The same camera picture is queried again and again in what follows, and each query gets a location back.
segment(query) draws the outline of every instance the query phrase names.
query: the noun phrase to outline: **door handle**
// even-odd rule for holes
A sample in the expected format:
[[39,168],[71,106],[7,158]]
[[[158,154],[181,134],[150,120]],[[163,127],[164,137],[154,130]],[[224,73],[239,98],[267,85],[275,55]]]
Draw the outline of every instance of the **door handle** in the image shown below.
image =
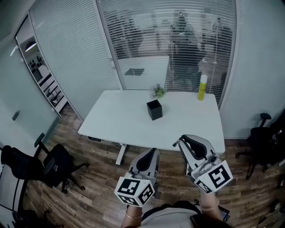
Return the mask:
[[15,121],[15,120],[17,119],[17,117],[18,117],[19,113],[20,113],[20,110],[19,110],[19,111],[17,111],[17,112],[15,112],[15,114],[13,115],[12,120],[14,120],[14,121]]

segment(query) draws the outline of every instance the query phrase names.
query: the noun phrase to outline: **wrist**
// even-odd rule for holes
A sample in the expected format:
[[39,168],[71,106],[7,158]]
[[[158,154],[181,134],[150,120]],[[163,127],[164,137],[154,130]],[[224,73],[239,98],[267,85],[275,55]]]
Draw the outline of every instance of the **wrist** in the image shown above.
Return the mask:
[[201,191],[200,205],[203,208],[213,208],[219,205],[219,200],[216,198],[215,193],[205,193]]
[[126,212],[129,216],[137,217],[142,215],[143,210],[140,207],[130,205]]
[[210,211],[216,207],[218,207],[220,204],[219,200],[215,198],[215,202],[212,202],[211,204],[201,204],[200,207],[202,211]]

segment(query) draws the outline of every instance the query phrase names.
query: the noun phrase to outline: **yellow bottle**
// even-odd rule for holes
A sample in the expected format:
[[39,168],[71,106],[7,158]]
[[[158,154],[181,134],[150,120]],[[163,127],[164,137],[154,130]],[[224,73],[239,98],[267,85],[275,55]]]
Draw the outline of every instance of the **yellow bottle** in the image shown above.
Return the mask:
[[207,79],[208,79],[207,75],[205,75],[205,74],[201,75],[200,87],[199,87],[199,93],[198,93],[198,100],[199,101],[202,101],[204,99],[204,95],[206,92]]

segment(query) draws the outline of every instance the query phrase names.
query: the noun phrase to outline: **office chair backrest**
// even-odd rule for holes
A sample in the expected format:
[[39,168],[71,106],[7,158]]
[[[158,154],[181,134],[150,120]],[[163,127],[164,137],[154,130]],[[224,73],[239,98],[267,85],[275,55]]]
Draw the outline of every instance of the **office chair backrest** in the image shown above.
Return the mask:
[[19,179],[42,180],[44,167],[37,158],[24,154],[16,148],[4,146],[1,163],[8,165],[13,175]]

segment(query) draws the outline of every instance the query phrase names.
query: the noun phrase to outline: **bracelet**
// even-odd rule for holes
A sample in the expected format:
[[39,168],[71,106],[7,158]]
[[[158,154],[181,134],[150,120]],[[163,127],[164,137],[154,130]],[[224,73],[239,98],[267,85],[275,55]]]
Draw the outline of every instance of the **bracelet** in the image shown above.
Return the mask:
[[143,216],[143,213],[140,216],[129,216],[128,213],[126,212],[126,216],[128,216],[131,219],[136,219],[136,218],[141,218]]

